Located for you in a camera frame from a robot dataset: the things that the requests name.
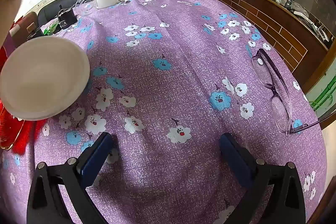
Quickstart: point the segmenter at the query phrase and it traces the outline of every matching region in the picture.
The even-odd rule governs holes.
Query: white bowl
[[[0,98],[17,118],[46,119],[73,104],[89,77],[89,60],[77,44],[37,37],[9,56],[0,74]]]

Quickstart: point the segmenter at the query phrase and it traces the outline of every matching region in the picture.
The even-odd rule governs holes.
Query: blue gripper pad
[[[239,184],[242,187],[249,188],[253,184],[253,171],[248,167],[235,145],[239,146],[233,137],[229,134],[223,134],[219,139],[219,148],[222,157],[227,163],[231,171],[235,174]]]
[[[83,165],[77,166],[80,174],[80,186],[85,189],[93,184],[107,156],[114,147],[112,136],[103,132],[95,143],[83,151],[78,160],[83,159]]]

